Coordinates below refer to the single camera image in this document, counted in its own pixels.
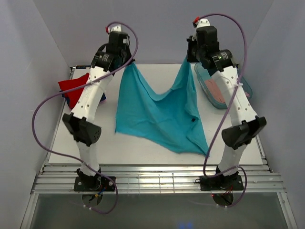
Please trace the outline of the teal t shirt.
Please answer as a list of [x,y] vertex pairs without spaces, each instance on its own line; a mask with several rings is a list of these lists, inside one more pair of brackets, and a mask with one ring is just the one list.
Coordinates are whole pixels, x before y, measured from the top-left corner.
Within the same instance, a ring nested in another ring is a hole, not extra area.
[[133,63],[123,72],[116,112],[118,133],[153,141],[175,153],[206,155],[191,65],[183,61],[171,88],[156,93]]

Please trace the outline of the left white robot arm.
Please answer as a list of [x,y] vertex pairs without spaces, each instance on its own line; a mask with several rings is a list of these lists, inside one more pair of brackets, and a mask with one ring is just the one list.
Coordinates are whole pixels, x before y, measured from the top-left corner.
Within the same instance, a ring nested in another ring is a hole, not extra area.
[[115,26],[109,33],[108,43],[101,46],[92,62],[87,86],[84,87],[70,114],[63,115],[63,122],[76,142],[82,165],[77,169],[81,182],[89,189],[100,185],[96,143],[101,136],[101,127],[94,124],[95,114],[105,89],[113,76],[112,71],[123,66],[131,57],[129,35]]

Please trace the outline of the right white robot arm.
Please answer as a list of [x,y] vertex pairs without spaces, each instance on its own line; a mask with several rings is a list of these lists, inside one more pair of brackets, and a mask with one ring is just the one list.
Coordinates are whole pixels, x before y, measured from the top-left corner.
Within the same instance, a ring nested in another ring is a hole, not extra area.
[[196,28],[195,35],[188,38],[188,62],[199,62],[208,71],[225,100],[226,115],[231,127],[217,129],[224,142],[221,162],[213,176],[204,174],[202,183],[222,185],[238,177],[242,154],[259,132],[266,126],[266,118],[259,117],[251,107],[240,83],[241,74],[229,50],[220,50],[217,29],[214,26]]

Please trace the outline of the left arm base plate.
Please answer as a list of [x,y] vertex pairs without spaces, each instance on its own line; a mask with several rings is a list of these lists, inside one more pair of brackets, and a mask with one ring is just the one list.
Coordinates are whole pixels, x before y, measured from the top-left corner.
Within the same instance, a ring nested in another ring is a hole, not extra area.
[[113,182],[116,180],[116,177],[110,177],[113,181],[110,182],[110,180],[99,177],[97,181],[95,182],[94,186],[88,187],[85,185],[83,181],[79,177],[76,177],[74,182],[73,191],[75,192],[99,192],[99,191],[106,191],[106,192],[114,192],[115,187]]

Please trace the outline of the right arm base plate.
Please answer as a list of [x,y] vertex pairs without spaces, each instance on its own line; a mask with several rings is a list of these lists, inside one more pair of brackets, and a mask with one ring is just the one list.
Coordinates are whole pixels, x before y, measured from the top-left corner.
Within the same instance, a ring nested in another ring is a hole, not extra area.
[[207,178],[200,176],[195,180],[196,184],[200,185],[201,191],[223,190],[223,191],[242,191],[244,185],[240,175],[237,176],[217,176],[213,178]]

